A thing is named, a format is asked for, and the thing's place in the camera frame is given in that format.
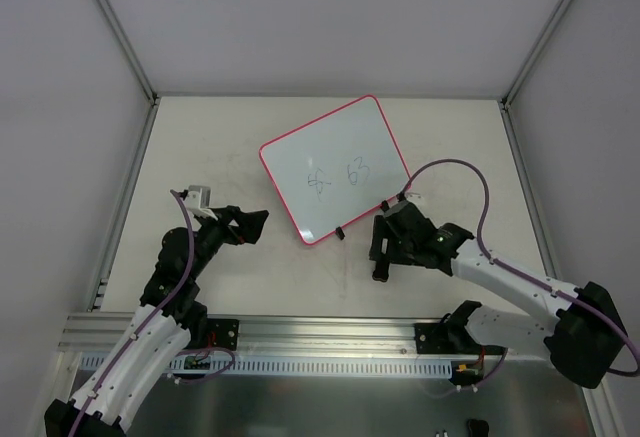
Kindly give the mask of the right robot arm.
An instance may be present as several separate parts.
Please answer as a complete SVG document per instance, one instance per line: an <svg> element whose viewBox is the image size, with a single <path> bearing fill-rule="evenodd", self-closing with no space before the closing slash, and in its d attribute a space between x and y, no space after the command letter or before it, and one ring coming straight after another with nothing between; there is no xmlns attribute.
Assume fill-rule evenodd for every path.
<svg viewBox="0 0 640 437"><path fill-rule="evenodd" d="M369 258L372 277L389 278L393 265L437 270L497 295L516 307L509 313L466 300L421 345L442 352L500 347L549 361L572 383L599 386L624 346L626 332L610 294L590 282L575 287L550 277L529 276L491 257L468 230L435 226L409 200L383 203L374 219Z"/></svg>

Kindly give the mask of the pink framed whiteboard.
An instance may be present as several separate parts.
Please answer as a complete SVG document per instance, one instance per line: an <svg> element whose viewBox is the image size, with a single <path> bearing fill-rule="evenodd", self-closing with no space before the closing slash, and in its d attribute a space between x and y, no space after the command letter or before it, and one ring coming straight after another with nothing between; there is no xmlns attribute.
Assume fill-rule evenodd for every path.
<svg viewBox="0 0 640 437"><path fill-rule="evenodd" d="M259 158L307 246L375 210L409 179L388 119L373 95L266 142Z"/></svg>

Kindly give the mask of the black whiteboard eraser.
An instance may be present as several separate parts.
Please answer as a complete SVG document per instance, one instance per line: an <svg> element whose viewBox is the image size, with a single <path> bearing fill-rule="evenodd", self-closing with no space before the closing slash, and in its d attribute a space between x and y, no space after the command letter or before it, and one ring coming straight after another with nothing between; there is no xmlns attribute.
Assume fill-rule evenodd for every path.
<svg viewBox="0 0 640 437"><path fill-rule="evenodd" d="M372 279L376 282L386 283L389 279L390 264L387 261L378 261L375 263Z"/></svg>

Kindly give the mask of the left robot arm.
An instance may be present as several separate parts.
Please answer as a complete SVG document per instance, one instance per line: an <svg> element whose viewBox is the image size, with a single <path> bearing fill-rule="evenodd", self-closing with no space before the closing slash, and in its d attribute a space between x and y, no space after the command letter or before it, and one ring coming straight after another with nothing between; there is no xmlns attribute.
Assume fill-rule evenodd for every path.
<svg viewBox="0 0 640 437"><path fill-rule="evenodd" d="M225 246L254 245L266 210L236 206L180 208L185 224L162 238L140 305L102 364L68 400L44 414L48 436L124 436L144 400L183 350L204 349L208 310L197 300L197 279Z"/></svg>

